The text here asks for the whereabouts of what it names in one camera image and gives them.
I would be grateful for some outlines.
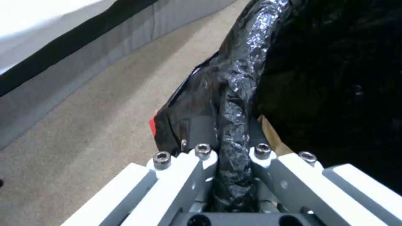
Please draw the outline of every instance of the black plastic wrap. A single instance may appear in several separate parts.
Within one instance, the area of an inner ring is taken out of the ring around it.
[[[402,193],[402,1],[310,0],[277,33],[259,109],[293,151]]]
[[[289,9],[287,0],[250,1],[219,51],[193,71],[154,118],[160,151],[177,155],[181,141],[187,140],[193,145],[212,143],[219,152],[213,186],[216,211],[255,211],[248,122],[272,34]],[[203,131],[215,136],[192,135],[202,126],[192,126],[195,118],[212,119],[213,125]],[[187,145],[183,151],[191,148]]]

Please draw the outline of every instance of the screw hole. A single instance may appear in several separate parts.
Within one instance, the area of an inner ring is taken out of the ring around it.
[[[211,226],[211,221],[207,216],[197,214],[189,219],[187,226]]]
[[[291,215],[282,216],[279,219],[280,226],[303,226],[299,219]]]
[[[158,153],[158,155],[157,155],[157,158],[160,160],[163,160],[167,157],[168,157],[168,155],[166,153]]]
[[[199,150],[206,151],[206,150],[208,150],[208,146],[205,145],[205,144],[200,144],[200,145],[198,145],[198,149],[199,149]]]
[[[267,144],[263,144],[263,143],[257,145],[257,148],[259,148],[261,150],[265,150],[265,151],[269,150],[269,146]]]

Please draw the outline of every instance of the silver metal part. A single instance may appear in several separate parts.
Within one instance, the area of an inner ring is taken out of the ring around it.
[[[267,187],[266,181],[270,181],[271,177],[268,173],[268,168],[271,165],[271,161],[276,159],[275,152],[270,153],[267,159],[259,159],[255,155],[255,148],[250,148],[250,159],[252,162],[253,173],[256,176],[256,185],[258,192],[259,201],[274,201],[278,202],[276,196],[272,193],[272,191]]]
[[[386,225],[296,154],[272,160],[261,178],[290,212],[309,208],[326,225]]]
[[[119,225],[156,181],[154,171],[130,163],[62,226]]]
[[[195,146],[195,155],[201,160],[206,160],[211,154],[211,147],[209,144],[197,144]]]
[[[153,157],[154,167],[158,170],[164,170],[170,167],[170,153],[158,152]]]
[[[122,226],[168,226],[178,212],[188,212],[205,183],[201,161],[181,153],[167,172],[127,216]]]
[[[185,151],[186,147],[187,147],[187,140],[186,139],[181,140],[181,143],[180,143],[181,151],[182,152]]]
[[[317,161],[317,157],[311,152],[299,152],[299,156],[311,166],[314,166],[314,163]]]
[[[313,153],[306,151],[299,152],[299,157],[315,169],[319,171],[324,170],[323,166],[319,161],[317,161],[317,157]]]
[[[196,156],[195,149],[192,149],[189,152],[189,155]],[[215,178],[217,163],[218,163],[218,154],[214,150],[211,150],[208,159],[202,160],[202,166],[205,175],[205,185],[204,187],[201,188],[201,191],[197,195],[194,207],[191,207],[190,210],[191,212],[193,212],[193,210],[199,210],[200,206],[203,207],[206,206],[206,202],[208,201],[208,196],[212,188],[213,179]]]
[[[388,225],[402,225],[402,197],[351,164],[322,174]]]
[[[272,203],[277,201],[275,195],[269,190],[267,185],[259,178],[255,178],[255,185],[257,187],[258,205],[261,213],[278,213],[279,210]]]
[[[261,143],[255,147],[254,154],[258,159],[264,160],[269,158],[271,152],[272,149],[268,144]]]
[[[207,206],[207,202],[199,202],[199,201],[195,201],[190,209],[189,212],[190,213],[202,213],[205,209],[205,207]]]

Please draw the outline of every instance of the metal frame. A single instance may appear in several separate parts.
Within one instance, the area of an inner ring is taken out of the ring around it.
[[[156,181],[155,171],[130,163],[62,226],[119,225]]]
[[[199,158],[180,154],[121,225],[169,226],[177,213],[188,212],[204,184]]]
[[[256,214],[258,219],[287,215],[304,218],[306,215],[299,213],[309,210],[314,215],[306,219],[312,224],[321,221],[336,226],[402,225],[399,208],[402,198],[349,164],[322,171],[296,154],[277,157],[269,150],[256,152],[253,148],[249,154],[257,176],[261,211],[270,213]],[[217,158],[216,152],[203,149],[198,153],[197,150],[182,153],[177,158],[169,156],[171,162],[163,169],[155,169],[152,163],[155,159],[147,165],[151,169],[131,163],[63,226],[184,225],[183,219],[196,216],[206,205]],[[276,203],[289,213],[278,213]],[[251,216],[202,215],[220,224],[226,221],[233,224],[240,216]]]
[[[402,225],[402,197],[351,164],[323,175],[388,225]]]

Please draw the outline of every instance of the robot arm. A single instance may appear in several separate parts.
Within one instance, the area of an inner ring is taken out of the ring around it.
[[[402,197],[350,164],[323,169],[314,155],[249,152],[260,213],[209,213],[218,156],[199,144],[177,158],[131,163],[63,226],[402,225]]]

